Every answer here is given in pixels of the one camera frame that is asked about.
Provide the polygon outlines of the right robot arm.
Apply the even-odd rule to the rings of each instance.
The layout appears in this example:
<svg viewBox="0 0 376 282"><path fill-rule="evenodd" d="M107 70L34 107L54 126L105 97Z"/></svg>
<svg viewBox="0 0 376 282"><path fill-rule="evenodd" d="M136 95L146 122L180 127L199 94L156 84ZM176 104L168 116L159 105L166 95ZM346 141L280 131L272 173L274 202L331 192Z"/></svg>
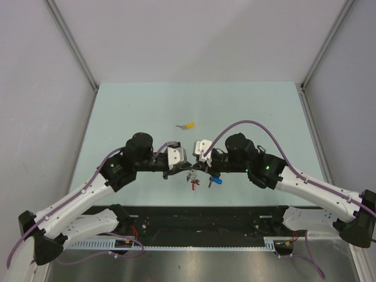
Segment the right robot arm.
<svg viewBox="0 0 376 282"><path fill-rule="evenodd" d="M375 228L375 193L346 190L310 177L286 160L266 153L261 146L246 139L242 133L225 141L227 151L220 153L209 140L194 144L196 170L220 177L222 173L246 173L259 188L278 190L300 197L318 209L299 210L285 207L271 221L278 236L290 230L312 230L338 234L356 247L369 248Z"/></svg>

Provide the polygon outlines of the red handled key organizer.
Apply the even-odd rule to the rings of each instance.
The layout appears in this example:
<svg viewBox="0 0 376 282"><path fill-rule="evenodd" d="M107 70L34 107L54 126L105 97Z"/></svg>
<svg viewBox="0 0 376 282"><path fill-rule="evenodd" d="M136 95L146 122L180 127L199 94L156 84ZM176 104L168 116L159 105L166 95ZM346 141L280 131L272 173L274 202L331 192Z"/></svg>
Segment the red handled key organizer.
<svg viewBox="0 0 376 282"><path fill-rule="evenodd" d="M197 186L200 186L200 180L197 177L197 172L193 169L189 170L186 181L191 184L192 191L195 191Z"/></svg>

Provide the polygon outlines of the yellow tagged key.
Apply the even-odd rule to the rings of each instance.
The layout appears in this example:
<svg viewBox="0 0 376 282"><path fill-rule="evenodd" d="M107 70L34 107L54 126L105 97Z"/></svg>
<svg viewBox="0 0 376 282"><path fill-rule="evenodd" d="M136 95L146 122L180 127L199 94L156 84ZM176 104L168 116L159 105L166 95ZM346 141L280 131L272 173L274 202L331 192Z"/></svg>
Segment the yellow tagged key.
<svg viewBox="0 0 376 282"><path fill-rule="evenodd" d="M188 124L185 124L185 125L176 125L176 127L182 129L182 130L187 130L187 129L191 129L193 127L195 127L195 123L192 122L192 123L188 123Z"/></svg>

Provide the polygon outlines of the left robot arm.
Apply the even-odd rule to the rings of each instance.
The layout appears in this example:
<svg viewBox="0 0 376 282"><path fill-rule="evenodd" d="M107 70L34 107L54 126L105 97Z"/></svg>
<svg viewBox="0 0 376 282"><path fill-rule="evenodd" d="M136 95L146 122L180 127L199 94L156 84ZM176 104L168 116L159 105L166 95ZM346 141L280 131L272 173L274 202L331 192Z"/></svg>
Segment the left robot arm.
<svg viewBox="0 0 376 282"><path fill-rule="evenodd" d="M33 238L33 262L50 263L71 244L97 234L125 234L132 219L119 204L92 216L82 214L135 181L138 172L161 172L167 179L191 166L179 142L168 142L154 152L151 135L134 134L124 147L110 152L80 188L37 213L25 211L18 217L23 240Z"/></svg>

